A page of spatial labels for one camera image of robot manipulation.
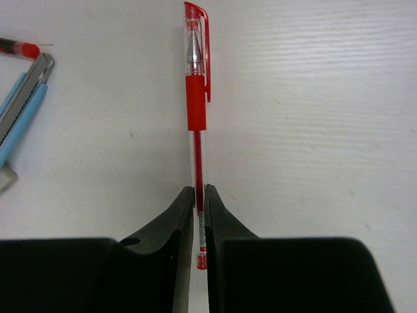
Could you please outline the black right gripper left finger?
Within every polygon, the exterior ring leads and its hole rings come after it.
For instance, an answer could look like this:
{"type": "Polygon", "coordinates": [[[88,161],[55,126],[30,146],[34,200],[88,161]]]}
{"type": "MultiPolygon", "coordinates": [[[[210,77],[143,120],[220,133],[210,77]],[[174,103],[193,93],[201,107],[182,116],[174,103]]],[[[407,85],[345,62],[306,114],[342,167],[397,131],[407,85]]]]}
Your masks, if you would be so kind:
{"type": "Polygon", "coordinates": [[[113,312],[187,312],[194,190],[184,187],[155,219],[115,245],[113,312]]]}

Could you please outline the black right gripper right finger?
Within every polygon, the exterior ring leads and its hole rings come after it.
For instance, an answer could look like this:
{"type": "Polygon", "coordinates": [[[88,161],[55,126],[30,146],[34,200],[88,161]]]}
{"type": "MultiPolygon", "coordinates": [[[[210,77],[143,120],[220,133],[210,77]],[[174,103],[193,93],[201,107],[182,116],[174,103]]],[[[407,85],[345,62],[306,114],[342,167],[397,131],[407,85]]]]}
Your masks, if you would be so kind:
{"type": "Polygon", "coordinates": [[[226,208],[214,185],[205,189],[205,233],[209,311],[260,311],[264,294],[244,259],[247,243],[258,236],[226,208]]]}

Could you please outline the red gel pen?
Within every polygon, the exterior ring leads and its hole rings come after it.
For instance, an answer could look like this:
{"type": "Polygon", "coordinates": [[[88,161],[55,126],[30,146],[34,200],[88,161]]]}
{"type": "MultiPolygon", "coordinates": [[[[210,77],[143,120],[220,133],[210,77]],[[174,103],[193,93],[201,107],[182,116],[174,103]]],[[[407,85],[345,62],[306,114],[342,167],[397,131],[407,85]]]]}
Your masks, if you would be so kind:
{"type": "Polygon", "coordinates": [[[199,220],[199,252],[197,268],[206,270],[205,180],[203,133],[207,130],[207,104],[211,101],[210,29],[205,9],[184,2],[185,91],[187,127],[192,141],[192,174],[194,207],[199,220]]]}

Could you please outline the blue utility knife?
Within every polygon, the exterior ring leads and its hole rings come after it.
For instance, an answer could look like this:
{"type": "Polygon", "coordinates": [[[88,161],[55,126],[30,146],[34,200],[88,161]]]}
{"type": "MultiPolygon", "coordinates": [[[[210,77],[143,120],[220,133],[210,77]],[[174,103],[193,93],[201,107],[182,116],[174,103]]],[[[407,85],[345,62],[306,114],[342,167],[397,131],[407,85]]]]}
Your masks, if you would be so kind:
{"type": "Polygon", "coordinates": [[[50,54],[41,53],[1,105],[1,164],[6,162],[44,100],[54,65],[50,54]]]}

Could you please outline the red ink clear pen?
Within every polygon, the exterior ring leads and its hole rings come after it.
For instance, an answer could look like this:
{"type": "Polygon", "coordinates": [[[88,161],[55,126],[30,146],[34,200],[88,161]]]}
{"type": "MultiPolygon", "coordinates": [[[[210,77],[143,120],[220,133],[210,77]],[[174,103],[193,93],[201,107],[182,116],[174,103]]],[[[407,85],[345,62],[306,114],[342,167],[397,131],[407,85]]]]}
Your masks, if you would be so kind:
{"type": "Polygon", "coordinates": [[[51,56],[46,57],[45,53],[41,53],[38,45],[7,38],[1,38],[1,55],[32,61],[36,61],[39,57],[45,57],[47,60],[53,62],[51,56]]]}

